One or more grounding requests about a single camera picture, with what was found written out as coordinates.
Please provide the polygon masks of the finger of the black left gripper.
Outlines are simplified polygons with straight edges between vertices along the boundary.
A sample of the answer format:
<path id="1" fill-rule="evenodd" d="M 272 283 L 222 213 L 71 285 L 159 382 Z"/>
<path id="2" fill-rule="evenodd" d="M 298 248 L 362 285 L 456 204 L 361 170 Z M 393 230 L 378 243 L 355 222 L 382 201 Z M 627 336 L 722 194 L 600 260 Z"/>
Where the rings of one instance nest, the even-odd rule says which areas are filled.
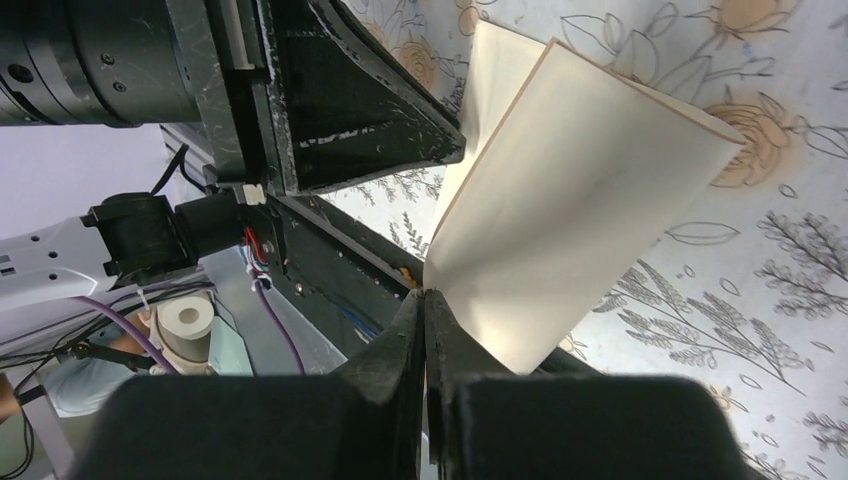
<path id="1" fill-rule="evenodd" d="M 462 160 L 459 122 L 339 1 L 260 1 L 277 196 Z"/>

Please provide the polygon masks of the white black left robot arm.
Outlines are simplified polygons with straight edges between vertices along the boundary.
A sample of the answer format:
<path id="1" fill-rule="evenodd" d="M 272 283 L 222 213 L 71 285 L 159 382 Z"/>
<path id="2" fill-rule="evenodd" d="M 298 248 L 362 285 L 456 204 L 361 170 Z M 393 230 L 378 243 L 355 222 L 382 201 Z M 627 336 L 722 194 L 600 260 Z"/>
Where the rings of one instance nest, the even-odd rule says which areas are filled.
<path id="1" fill-rule="evenodd" d="M 282 273 L 299 196 L 462 159 L 457 118 L 339 1 L 5 1 L 5 127 L 188 126 L 201 199 L 160 185 L 1 243 L 1 306 L 146 286 L 254 237 Z"/>

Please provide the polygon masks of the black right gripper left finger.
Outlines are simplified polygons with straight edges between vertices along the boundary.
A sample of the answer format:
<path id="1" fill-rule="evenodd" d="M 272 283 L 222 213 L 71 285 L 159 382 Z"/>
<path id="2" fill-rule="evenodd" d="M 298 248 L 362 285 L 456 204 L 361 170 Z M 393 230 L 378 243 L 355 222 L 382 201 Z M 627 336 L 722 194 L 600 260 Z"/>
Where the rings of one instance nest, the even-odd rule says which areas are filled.
<path id="1" fill-rule="evenodd" d="M 326 375 L 136 377 L 103 405 L 73 479 L 416 479 L 422 294 Z"/>

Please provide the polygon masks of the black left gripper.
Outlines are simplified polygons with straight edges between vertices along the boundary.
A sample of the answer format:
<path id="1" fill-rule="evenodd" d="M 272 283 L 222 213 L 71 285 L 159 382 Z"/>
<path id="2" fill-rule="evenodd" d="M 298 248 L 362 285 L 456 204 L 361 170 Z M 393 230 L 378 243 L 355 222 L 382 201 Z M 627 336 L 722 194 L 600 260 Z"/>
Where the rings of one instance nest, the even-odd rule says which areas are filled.
<path id="1" fill-rule="evenodd" d="M 266 184 L 274 153 L 259 1 L 5 1 L 1 123 L 185 123 L 223 184 Z"/>

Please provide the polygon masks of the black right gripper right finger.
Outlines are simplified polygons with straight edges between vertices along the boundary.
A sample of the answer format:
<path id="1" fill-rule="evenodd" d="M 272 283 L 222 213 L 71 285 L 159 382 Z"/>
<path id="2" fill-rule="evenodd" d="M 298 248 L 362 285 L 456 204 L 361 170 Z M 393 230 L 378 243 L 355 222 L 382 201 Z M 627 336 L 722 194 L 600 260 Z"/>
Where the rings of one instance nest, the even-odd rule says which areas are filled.
<path id="1" fill-rule="evenodd" d="M 698 382 L 517 375 L 423 295 L 429 456 L 443 479 L 753 479 Z"/>

